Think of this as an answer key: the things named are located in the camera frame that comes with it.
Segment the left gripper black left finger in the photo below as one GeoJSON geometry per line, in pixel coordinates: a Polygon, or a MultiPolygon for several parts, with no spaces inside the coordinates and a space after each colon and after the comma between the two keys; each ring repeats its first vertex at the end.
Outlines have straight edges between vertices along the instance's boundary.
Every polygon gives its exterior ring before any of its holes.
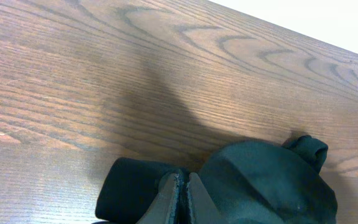
{"type": "Polygon", "coordinates": [[[160,180],[158,193],[136,224],[176,224],[180,209],[183,174],[178,170],[160,180]]]}

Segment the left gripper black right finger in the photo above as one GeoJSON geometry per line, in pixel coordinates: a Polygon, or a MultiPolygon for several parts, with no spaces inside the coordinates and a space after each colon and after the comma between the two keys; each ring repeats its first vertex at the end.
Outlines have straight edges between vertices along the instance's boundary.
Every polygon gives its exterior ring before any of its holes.
{"type": "Polygon", "coordinates": [[[186,184],[186,211],[189,224],[225,224],[197,173],[190,173],[186,184]]]}

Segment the black t-shirt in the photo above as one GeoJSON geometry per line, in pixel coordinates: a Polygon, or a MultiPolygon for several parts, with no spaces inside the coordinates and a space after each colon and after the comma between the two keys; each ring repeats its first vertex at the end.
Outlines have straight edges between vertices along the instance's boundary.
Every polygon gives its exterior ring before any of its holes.
{"type": "MultiPolygon", "coordinates": [[[[242,141],[215,152],[195,173],[225,223],[335,223],[334,190],[321,178],[328,146],[302,136],[282,146],[242,141]]],[[[96,203],[100,223],[137,223],[166,174],[180,171],[178,223],[188,223],[186,184],[192,173],[161,162],[119,158],[96,203]]]]}

